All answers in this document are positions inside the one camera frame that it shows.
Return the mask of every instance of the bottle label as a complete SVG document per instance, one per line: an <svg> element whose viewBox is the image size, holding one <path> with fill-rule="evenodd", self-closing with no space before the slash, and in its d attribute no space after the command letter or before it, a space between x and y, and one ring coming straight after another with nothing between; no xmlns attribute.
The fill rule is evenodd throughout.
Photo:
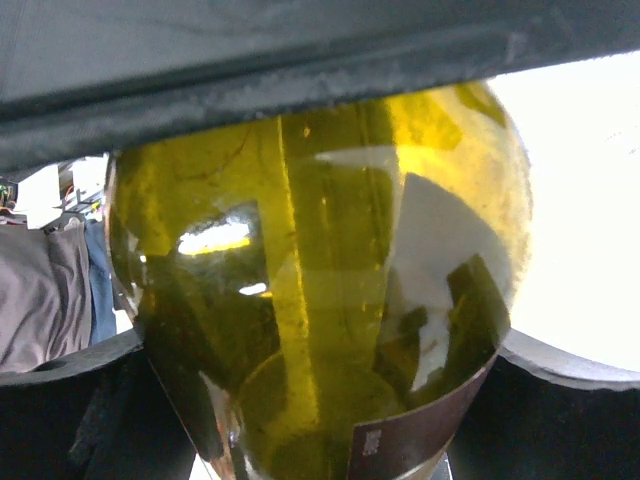
<svg viewBox="0 0 640 480"><path fill-rule="evenodd" d="M354 427L347 480L391 480L427 462L447 445L497 355L442 398L408 413Z"/></svg>

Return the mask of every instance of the blue jeans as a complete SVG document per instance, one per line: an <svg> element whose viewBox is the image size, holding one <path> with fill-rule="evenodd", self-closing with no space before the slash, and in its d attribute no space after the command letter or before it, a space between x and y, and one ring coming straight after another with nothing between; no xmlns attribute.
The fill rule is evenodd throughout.
<svg viewBox="0 0 640 480"><path fill-rule="evenodd" d="M91 337L89 345L95 345L116 334L113 287L111 286L111 269L107 261L104 222L95 220L86 222L84 238L89 251L89 283L91 285Z"/></svg>

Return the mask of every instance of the olive green bottle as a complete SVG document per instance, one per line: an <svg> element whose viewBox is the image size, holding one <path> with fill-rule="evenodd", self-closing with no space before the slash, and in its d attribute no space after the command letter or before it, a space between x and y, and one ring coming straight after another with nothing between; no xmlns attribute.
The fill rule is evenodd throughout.
<svg viewBox="0 0 640 480"><path fill-rule="evenodd" d="M526 266L527 169L480 83L114 156L117 283L217 474L428 478L455 425L385 429L444 408L493 358ZM376 462L388 471L359 470Z"/></svg>

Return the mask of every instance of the liquid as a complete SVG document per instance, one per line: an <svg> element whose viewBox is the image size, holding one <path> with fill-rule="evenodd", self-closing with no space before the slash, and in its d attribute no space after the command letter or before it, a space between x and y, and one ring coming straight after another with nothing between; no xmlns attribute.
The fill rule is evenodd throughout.
<svg viewBox="0 0 640 480"><path fill-rule="evenodd" d="M147 145L110 197L136 330L223 478L346 478L355 424L489 360L527 254L524 155L476 84Z"/></svg>

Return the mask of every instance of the black plastic bar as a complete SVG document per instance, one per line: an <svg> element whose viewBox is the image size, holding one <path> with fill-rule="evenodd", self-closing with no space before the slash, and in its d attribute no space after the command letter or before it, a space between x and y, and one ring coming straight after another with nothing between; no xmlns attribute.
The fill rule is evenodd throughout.
<svg viewBox="0 0 640 480"><path fill-rule="evenodd" d="M0 172L640 49L635 0L4 0Z"/></svg>

